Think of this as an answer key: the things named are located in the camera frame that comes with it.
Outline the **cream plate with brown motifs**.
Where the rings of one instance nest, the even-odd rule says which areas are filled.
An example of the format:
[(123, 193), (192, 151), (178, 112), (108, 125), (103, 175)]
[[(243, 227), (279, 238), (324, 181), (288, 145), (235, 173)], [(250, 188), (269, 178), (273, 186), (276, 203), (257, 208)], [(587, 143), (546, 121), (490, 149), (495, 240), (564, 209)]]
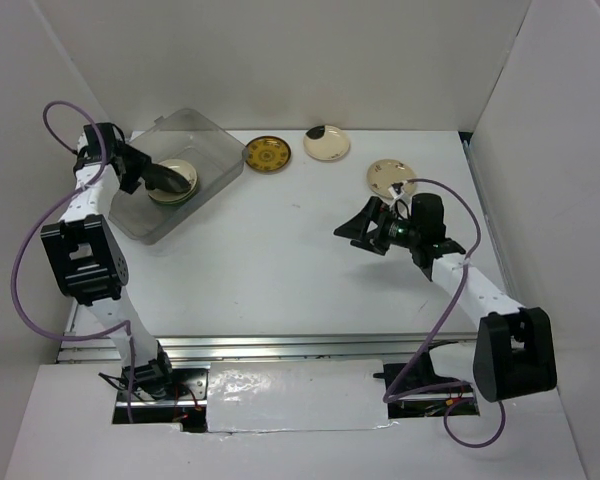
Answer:
[(412, 196), (416, 192), (417, 185), (413, 182), (416, 174), (413, 169), (404, 162), (394, 159), (381, 159), (371, 164), (367, 170), (366, 180), (370, 189), (378, 196), (392, 200), (388, 191), (391, 184), (403, 182), (406, 194)]

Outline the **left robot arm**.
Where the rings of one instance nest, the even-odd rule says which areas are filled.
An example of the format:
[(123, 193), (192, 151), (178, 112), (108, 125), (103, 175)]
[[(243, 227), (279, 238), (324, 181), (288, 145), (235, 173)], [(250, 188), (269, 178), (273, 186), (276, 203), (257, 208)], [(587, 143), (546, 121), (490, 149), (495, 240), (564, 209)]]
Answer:
[(114, 196), (138, 189), (151, 158), (112, 123), (86, 125), (84, 135), (74, 167), (79, 193), (58, 222), (41, 229), (41, 240), (61, 292), (85, 307), (114, 343), (120, 385), (129, 396), (141, 390), (164, 400), (176, 390), (178, 376), (129, 298), (129, 267), (108, 224)]

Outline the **cream plate with black patch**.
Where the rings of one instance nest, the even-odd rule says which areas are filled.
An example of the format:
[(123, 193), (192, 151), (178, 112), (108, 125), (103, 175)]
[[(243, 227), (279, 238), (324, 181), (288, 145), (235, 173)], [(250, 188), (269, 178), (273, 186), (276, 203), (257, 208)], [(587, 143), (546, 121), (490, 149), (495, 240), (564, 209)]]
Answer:
[(303, 136), (303, 148), (311, 158), (332, 162), (343, 158), (350, 150), (351, 141), (340, 128), (319, 125), (307, 130)]

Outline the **white cover panel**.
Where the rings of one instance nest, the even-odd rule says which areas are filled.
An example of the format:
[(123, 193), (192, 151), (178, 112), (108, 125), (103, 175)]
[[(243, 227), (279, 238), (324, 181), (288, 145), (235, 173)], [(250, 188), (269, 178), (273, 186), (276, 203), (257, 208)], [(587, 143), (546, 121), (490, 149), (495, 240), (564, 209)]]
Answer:
[(207, 387), (212, 433), (374, 430), (390, 424), (378, 360), (217, 362)]

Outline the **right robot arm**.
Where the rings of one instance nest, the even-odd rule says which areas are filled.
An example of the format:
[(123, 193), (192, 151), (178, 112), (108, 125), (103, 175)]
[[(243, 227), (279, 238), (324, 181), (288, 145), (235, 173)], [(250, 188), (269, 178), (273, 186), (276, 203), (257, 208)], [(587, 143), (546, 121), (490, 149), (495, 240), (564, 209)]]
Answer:
[(335, 236), (378, 255), (392, 246), (407, 249), (414, 264), (451, 297), (477, 328), (472, 345), (435, 344), (426, 338), (407, 363), (418, 385), (430, 392), (449, 379), (465, 383), (480, 398), (495, 403), (554, 389), (557, 369), (551, 323), (540, 307), (512, 299), (471, 265), (468, 252), (446, 234), (440, 196), (417, 194), (403, 218), (380, 198), (372, 197)]

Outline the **black glossy plate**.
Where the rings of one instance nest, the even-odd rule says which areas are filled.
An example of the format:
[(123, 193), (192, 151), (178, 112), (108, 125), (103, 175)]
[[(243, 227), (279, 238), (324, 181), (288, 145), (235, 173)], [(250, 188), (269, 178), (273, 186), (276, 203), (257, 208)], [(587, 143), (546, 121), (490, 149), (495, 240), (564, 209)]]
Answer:
[(186, 193), (190, 181), (175, 170), (159, 164), (150, 164), (141, 174), (148, 190), (160, 190), (171, 194)]

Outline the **yellow patterned plate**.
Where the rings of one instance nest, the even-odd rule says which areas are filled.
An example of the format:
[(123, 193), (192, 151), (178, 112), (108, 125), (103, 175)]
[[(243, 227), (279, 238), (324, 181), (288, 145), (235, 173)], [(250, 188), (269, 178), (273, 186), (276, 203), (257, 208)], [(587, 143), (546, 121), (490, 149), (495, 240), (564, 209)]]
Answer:
[(262, 174), (273, 174), (285, 169), (292, 158), (289, 144), (276, 136), (256, 137), (249, 141), (246, 149), (246, 165)]

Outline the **clear plastic bin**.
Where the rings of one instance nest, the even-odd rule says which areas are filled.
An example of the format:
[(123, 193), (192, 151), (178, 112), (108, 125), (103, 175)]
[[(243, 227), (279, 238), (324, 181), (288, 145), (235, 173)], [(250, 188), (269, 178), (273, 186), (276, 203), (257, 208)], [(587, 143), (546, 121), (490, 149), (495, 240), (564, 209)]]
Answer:
[(157, 120), (152, 128), (126, 141), (151, 157), (150, 164), (181, 159), (196, 168), (199, 183), (194, 195), (178, 205), (152, 201), (142, 177), (133, 194), (119, 190), (112, 165), (88, 191), (75, 198), (66, 219), (102, 215), (127, 237), (154, 244), (184, 222), (243, 171), (246, 147), (193, 109), (181, 109)]

